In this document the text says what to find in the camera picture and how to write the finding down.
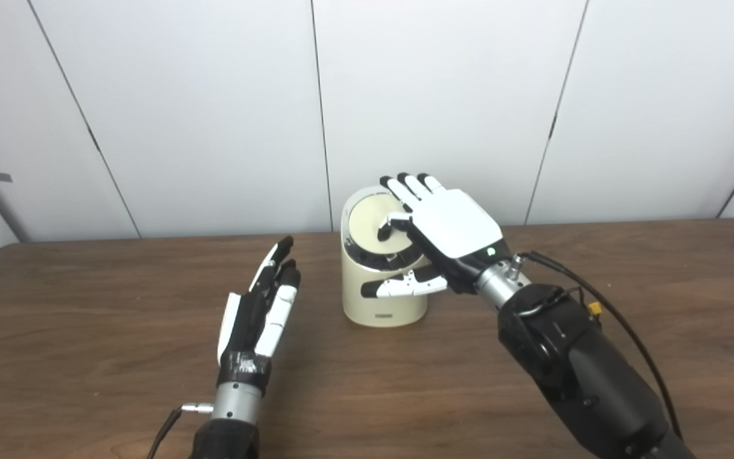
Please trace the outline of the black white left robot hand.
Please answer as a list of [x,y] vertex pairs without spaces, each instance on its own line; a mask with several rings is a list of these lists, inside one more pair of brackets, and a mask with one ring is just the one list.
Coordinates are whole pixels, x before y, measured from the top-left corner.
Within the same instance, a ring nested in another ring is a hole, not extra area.
[[279,345],[301,282],[294,259],[294,239],[285,236],[265,256],[248,291],[230,293],[220,326],[216,386],[250,384],[262,393],[273,372]]

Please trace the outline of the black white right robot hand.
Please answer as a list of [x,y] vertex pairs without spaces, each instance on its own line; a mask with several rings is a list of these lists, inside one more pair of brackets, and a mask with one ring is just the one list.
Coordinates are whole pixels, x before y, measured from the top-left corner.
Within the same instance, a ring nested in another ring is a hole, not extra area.
[[451,289],[479,295],[498,309],[522,289],[519,274],[506,277],[512,253],[501,227],[466,192],[446,189],[428,174],[385,175],[380,184],[405,211],[387,215],[379,239],[387,239],[393,230],[406,233],[430,265],[365,282],[361,296],[424,296]]

